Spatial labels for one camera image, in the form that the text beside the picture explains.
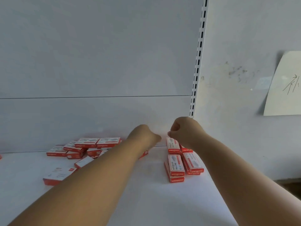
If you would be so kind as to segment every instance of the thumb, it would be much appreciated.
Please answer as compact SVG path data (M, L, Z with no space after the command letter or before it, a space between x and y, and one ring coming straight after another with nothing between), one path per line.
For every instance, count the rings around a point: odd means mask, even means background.
M177 132L177 131L169 131L169 132L167 133L167 135L168 135L170 138L173 138L173 139L177 140L178 132Z

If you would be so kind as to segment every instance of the white paper sheet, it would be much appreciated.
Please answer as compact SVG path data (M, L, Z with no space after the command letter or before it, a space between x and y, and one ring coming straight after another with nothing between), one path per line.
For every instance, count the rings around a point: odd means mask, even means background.
M301 114L301 51L285 53L273 77L264 116Z

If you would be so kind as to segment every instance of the perforated metal strip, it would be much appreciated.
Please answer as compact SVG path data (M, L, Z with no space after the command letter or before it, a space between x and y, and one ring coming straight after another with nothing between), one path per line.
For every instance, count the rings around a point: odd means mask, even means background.
M197 48L197 57L195 60L194 78L193 78L193 84L192 84L192 94L191 94L191 103L190 103L189 116L191 118L194 117L194 110L195 110L195 104L197 101L199 80L200 80L200 78L202 78L202 76L200 75L200 69L201 69L201 61L202 61L202 55L203 55L205 29L206 29L207 15L208 15L208 6L209 6L209 0L203 0L200 31L199 31L199 40L198 40L198 48Z

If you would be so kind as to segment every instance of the bare skin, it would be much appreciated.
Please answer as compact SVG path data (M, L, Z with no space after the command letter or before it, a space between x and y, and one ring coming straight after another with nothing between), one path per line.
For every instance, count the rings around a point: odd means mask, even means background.
M200 156L239 226L301 225L301 201L209 136L197 121L178 118L168 135Z
M301 201L209 136L197 121L177 118L168 135L201 157L239 226L301 225ZM10 226L106 225L136 160L160 140L148 126L136 127L127 140L52 188Z

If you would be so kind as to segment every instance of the right hand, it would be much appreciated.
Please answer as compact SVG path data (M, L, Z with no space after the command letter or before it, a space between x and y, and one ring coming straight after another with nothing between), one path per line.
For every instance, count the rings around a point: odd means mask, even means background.
M177 118L167 135L189 149L193 149L201 137L209 136L197 121L189 117Z

